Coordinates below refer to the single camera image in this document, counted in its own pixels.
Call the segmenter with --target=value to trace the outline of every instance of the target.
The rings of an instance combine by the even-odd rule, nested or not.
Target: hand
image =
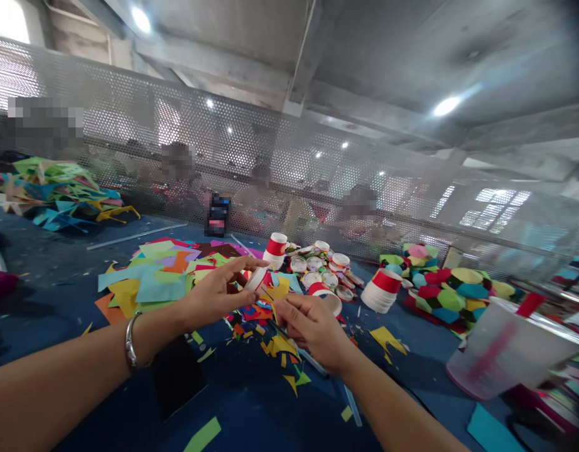
[[[359,349],[319,297],[289,294],[274,306],[279,325],[287,325],[289,337],[308,348],[325,370],[342,376],[350,369]]]
[[[254,271],[257,267],[268,265],[266,261],[245,256],[213,270],[191,292],[172,305],[183,319],[185,331],[197,330],[220,320],[235,309],[254,304],[258,300],[257,294],[240,292],[233,283],[237,281],[244,287],[247,281],[241,271]]]

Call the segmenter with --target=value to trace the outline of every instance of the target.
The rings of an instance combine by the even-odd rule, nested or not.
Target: paper pile
[[[13,166],[16,174],[0,174],[0,206],[19,216],[33,209],[34,224],[44,229],[71,226],[86,233],[80,224],[95,222],[79,218],[79,212],[85,218],[96,217],[98,222],[111,219],[126,223],[114,216],[128,211],[141,218],[133,206],[124,206],[118,192],[100,188],[77,163],[31,157]]]

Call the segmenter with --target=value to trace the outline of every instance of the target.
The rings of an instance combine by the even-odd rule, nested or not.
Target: window
[[[450,198],[450,196],[453,194],[454,191],[455,185],[451,185],[445,190],[442,197],[438,201],[438,204],[436,204],[436,207],[434,208],[434,210],[432,210],[430,218],[436,218],[438,216],[438,214],[440,213],[440,211],[442,210],[442,208],[444,207],[444,205],[446,204],[446,202],[448,201],[448,199]]]
[[[459,224],[498,234],[530,195],[530,191],[485,188],[476,196],[476,201],[488,203],[484,211],[470,210]]]
[[[0,0],[0,36],[30,44],[24,11],[15,0]]]

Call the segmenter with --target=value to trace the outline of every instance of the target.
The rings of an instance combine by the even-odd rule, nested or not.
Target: concrete beam
[[[216,77],[249,92],[282,97],[287,92],[290,76],[286,72],[191,40],[166,35],[160,38],[158,44],[138,41],[137,52],[172,69]]]
[[[362,127],[402,137],[406,142],[423,140],[441,148],[452,148],[465,135],[465,129],[446,119],[428,117],[318,81],[311,84],[306,107],[317,114],[345,121],[347,131]]]
[[[346,0],[314,0],[310,9],[300,55],[289,88],[289,100],[302,104],[327,44],[332,38],[335,23]]]
[[[484,151],[579,138],[579,104],[471,128],[461,148]]]
[[[72,0],[83,13],[97,23],[103,30],[116,38],[126,39],[126,27],[116,14],[100,0]]]

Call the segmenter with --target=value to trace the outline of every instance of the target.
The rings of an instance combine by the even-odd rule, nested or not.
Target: purple paper
[[[193,250],[193,249],[188,249],[186,252],[189,253],[189,254],[187,254],[187,256],[185,256],[185,262],[194,261],[195,259],[197,259],[197,257],[198,257],[198,256],[200,255],[200,253],[201,253],[201,251],[199,251],[199,250]]]
[[[176,261],[176,256],[168,256],[168,257],[162,257],[162,259],[158,259],[157,261],[154,262],[154,264],[161,265],[164,267],[174,267],[175,261]]]

